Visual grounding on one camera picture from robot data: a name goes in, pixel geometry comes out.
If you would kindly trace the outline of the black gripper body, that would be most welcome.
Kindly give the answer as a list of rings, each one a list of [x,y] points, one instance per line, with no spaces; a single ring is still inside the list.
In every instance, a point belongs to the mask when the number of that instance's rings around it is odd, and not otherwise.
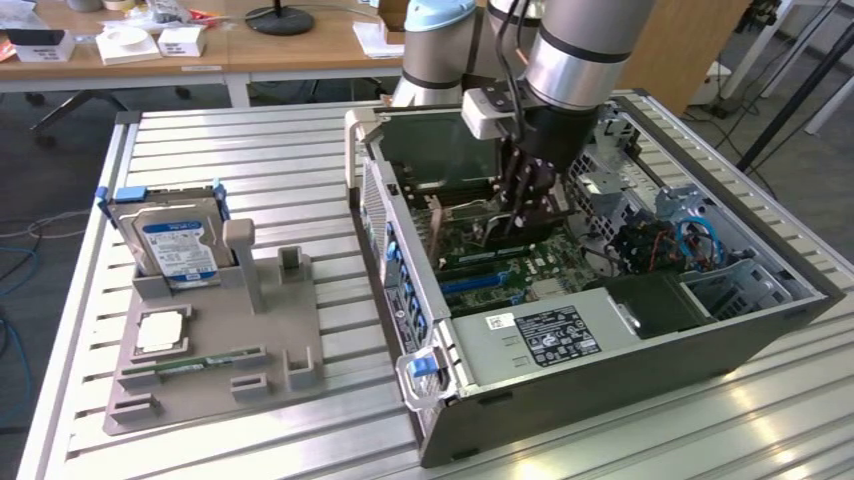
[[[558,169],[567,169],[580,156],[599,120],[599,107],[567,110],[542,105],[524,110],[522,152]]]

